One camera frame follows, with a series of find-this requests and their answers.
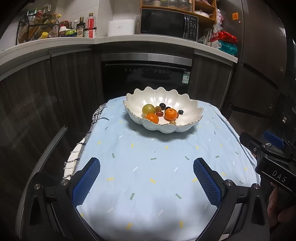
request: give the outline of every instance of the built-in oven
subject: built-in oven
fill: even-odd
[[[165,35],[197,41],[198,17],[168,10],[142,9],[140,34]]]
[[[188,92],[192,59],[156,53],[102,54],[102,81],[105,101],[136,88],[159,87],[179,94]]]

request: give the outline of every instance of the scalloped bowl rim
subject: scalloped bowl rim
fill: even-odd
[[[144,90],[140,90],[140,89],[137,89],[137,88],[136,88],[136,89],[134,90],[133,94],[135,94],[135,91],[136,91],[136,90],[139,90],[139,91],[141,91],[141,92],[144,92],[147,88],[152,89],[152,88],[149,87],[149,86],[147,86]],[[156,90],[154,90],[154,89],[152,89],[152,90],[157,91],[158,89],[163,89],[165,92],[176,91],[177,94],[180,95],[180,94],[178,93],[178,91],[175,90],[175,89],[170,90],[170,91],[167,91],[167,90],[166,90],[165,88],[163,88],[163,87],[158,87]],[[133,94],[127,93],[127,94],[126,94],[126,101],[128,101],[128,95],[133,95]],[[202,107],[198,107],[198,100],[192,100],[192,99],[190,99],[188,94],[182,94],[182,95],[187,96],[189,101],[196,101],[196,103],[197,103],[197,104],[196,104],[196,107],[197,107],[197,108],[201,108],[202,110],[201,110],[201,112],[199,113],[200,118],[199,118],[198,120],[193,121],[193,122],[190,122],[190,123],[188,123],[188,124],[186,124],[186,125],[179,125],[179,126],[187,126],[187,125],[191,125],[191,124],[194,124],[194,123],[199,122],[200,119],[203,117],[203,116],[201,115],[202,112],[203,112],[203,108],[202,108]],[[136,115],[135,115],[135,114],[134,114],[134,113],[133,113],[128,107],[127,107],[127,105],[126,105],[126,101],[124,100],[124,101],[123,101],[123,104],[124,104],[125,108],[126,108],[126,109],[127,109],[132,115],[134,115],[135,117],[139,118],[140,120],[143,120],[143,119],[148,120],[148,119],[146,119],[146,118],[136,116]],[[148,120],[148,121],[150,121],[150,122],[153,123],[154,125],[158,125],[158,126],[165,126],[165,125],[173,125],[173,126],[177,126],[177,125],[170,124],[170,123],[167,123],[167,124],[155,124],[155,123],[152,122],[151,120]]]

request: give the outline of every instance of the microwave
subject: microwave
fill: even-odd
[[[197,41],[198,17],[161,9],[142,9],[140,34],[165,35]]]

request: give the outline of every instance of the metal screw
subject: metal screw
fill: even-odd
[[[38,184],[35,184],[34,189],[38,190],[40,187],[41,187],[41,185],[38,183]]]
[[[233,181],[231,181],[231,180],[229,180],[229,179],[225,180],[225,183],[226,183],[226,185],[228,185],[228,186],[232,186],[232,185],[233,185]]]
[[[259,188],[260,188],[260,185],[259,185],[258,183],[254,183],[253,186],[254,186],[254,188],[256,188],[256,189],[259,189]]]
[[[64,179],[61,181],[61,185],[66,186],[68,184],[68,182],[69,182],[68,179]]]

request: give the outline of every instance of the hand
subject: hand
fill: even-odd
[[[296,205],[281,211],[280,214],[277,215],[276,205],[277,205],[277,200],[278,200],[278,195],[279,195],[279,187],[273,183],[270,183],[270,184],[273,187],[275,187],[275,189],[272,191],[272,193],[269,196],[268,207],[267,207],[269,226],[272,227],[272,226],[276,225],[277,222],[288,223],[293,217],[295,217],[296,216]]]

